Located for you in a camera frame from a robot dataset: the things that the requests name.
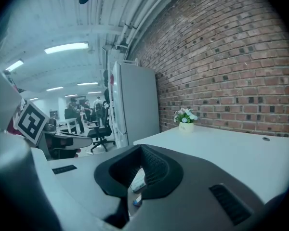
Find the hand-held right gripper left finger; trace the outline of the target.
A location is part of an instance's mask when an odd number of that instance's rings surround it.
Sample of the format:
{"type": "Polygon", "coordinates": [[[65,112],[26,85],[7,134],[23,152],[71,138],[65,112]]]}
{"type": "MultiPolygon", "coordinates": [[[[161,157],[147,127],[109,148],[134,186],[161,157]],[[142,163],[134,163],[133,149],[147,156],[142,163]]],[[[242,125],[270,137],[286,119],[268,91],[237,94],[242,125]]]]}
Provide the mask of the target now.
{"type": "Polygon", "coordinates": [[[95,155],[48,161],[32,148],[35,170],[62,230],[115,230],[105,222],[115,214],[120,199],[103,192],[94,172],[102,162],[121,155],[130,146],[95,155]]]}

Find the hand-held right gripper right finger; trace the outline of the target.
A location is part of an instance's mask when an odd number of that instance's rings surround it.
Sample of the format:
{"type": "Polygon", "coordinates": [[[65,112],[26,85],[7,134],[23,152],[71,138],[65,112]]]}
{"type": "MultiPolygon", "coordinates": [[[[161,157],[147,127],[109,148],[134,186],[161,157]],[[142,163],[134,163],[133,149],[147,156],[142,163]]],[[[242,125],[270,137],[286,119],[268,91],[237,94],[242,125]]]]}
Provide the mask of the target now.
{"type": "Polygon", "coordinates": [[[168,196],[144,200],[132,220],[131,231],[230,231],[243,230],[264,208],[263,201],[248,186],[214,163],[162,147],[152,149],[177,161],[183,179],[168,196]],[[210,187],[222,184],[251,213],[233,225],[210,187]]]}

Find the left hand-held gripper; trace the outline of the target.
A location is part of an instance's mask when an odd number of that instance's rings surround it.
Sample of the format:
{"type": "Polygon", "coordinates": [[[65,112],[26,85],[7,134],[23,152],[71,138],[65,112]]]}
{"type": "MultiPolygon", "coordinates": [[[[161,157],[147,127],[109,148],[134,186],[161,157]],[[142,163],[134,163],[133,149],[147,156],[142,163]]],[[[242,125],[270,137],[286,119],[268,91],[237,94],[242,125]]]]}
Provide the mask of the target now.
{"type": "Polygon", "coordinates": [[[21,110],[15,127],[22,133],[30,147],[44,152],[47,160],[78,157],[82,148],[92,144],[90,137],[61,132],[59,138],[63,148],[59,149],[59,153],[55,152],[53,139],[57,132],[56,120],[49,118],[31,101],[28,101],[21,110]]]}

